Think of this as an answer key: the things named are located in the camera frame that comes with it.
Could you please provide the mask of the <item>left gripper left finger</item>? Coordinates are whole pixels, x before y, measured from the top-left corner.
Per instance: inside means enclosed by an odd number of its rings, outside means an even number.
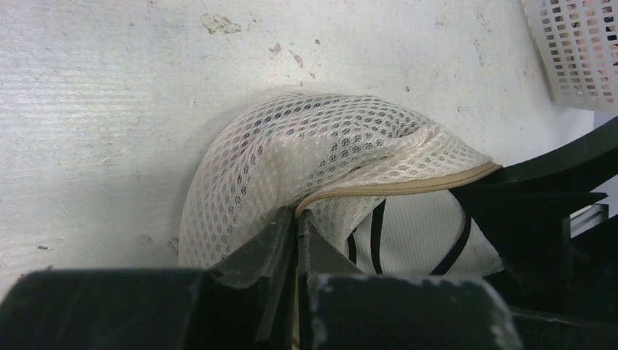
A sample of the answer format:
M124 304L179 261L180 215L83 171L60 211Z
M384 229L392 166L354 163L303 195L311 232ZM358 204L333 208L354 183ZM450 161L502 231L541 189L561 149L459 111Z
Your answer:
M1 347L290 349L295 232L280 209L209 269L27 274L1 303Z

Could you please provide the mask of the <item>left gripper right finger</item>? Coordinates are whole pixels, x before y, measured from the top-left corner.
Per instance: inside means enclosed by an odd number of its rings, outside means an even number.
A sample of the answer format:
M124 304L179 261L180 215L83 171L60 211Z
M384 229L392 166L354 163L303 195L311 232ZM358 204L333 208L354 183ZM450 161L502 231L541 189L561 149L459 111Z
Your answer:
M479 278L368 274L299 218L302 349L521 349L512 314Z

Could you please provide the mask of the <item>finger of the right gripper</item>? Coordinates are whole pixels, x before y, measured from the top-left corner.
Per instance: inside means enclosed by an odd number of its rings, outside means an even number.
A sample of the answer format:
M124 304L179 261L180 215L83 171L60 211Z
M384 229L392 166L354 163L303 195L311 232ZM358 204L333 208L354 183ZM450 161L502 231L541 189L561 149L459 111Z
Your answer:
M498 252L488 277L511 306L598 322L617 321L617 219L578 236L571 215L605 198L617 174L617 120L577 140L453 189Z

